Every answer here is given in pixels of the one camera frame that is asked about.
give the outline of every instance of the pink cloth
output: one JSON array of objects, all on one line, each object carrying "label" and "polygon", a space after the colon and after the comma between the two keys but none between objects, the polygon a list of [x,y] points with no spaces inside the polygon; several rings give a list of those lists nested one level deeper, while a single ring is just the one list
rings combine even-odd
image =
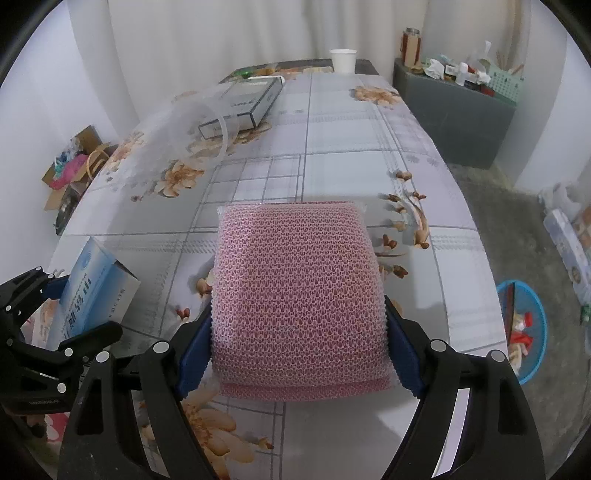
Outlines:
[{"label": "pink cloth", "polygon": [[233,397],[318,400],[389,387],[384,289],[355,204],[225,207],[212,353]]},{"label": "pink cloth", "polygon": [[68,185],[74,178],[78,170],[80,170],[84,166],[87,158],[88,155],[85,155],[84,153],[78,154],[77,156],[72,158],[72,160],[66,163],[64,171],[61,173],[61,177],[57,180],[52,180],[49,186],[54,190],[60,190],[66,185]]}]

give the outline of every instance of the white paper cup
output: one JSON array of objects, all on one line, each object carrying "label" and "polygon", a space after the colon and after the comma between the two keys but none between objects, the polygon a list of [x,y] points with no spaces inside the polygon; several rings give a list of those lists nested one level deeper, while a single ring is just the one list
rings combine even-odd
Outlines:
[{"label": "white paper cup", "polygon": [[348,48],[336,48],[330,51],[330,58],[333,61],[335,73],[344,75],[353,75],[355,73],[355,60],[357,60],[357,50]]}]

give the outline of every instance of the gray box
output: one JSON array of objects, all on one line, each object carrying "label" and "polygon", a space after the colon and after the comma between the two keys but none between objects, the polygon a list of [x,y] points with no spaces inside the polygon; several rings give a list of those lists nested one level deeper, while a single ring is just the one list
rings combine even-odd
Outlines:
[{"label": "gray box", "polygon": [[[282,88],[283,83],[279,77],[259,77],[232,85],[223,98],[229,101],[238,117],[238,130],[258,127]],[[222,127],[215,119],[199,125],[199,131],[203,138],[213,138],[222,134]]]}]

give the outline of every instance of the blue gripper pad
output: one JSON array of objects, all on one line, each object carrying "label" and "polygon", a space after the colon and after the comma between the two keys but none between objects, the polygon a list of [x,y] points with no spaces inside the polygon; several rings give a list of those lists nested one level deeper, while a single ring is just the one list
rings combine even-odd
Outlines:
[{"label": "blue gripper pad", "polygon": [[212,357],[212,318],[207,317],[193,341],[185,350],[178,366],[177,392],[185,398],[199,386],[201,377]]},{"label": "blue gripper pad", "polygon": [[425,390],[421,379],[421,367],[418,355],[402,331],[398,320],[386,308],[388,328],[388,350],[390,360],[398,374],[402,386],[410,390],[415,397],[420,397]]}]

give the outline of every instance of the floor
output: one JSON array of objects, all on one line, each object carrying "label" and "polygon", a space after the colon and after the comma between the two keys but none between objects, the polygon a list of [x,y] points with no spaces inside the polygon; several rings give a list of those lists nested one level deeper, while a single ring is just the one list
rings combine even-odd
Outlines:
[{"label": "floor", "polygon": [[449,164],[478,227],[495,282],[525,281],[548,318],[548,345],[535,377],[524,385],[540,434],[546,472],[565,460],[591,413],[589,357],[580,305],[562,260],[542,224],[535,196],[515,192],[499,170]]}]

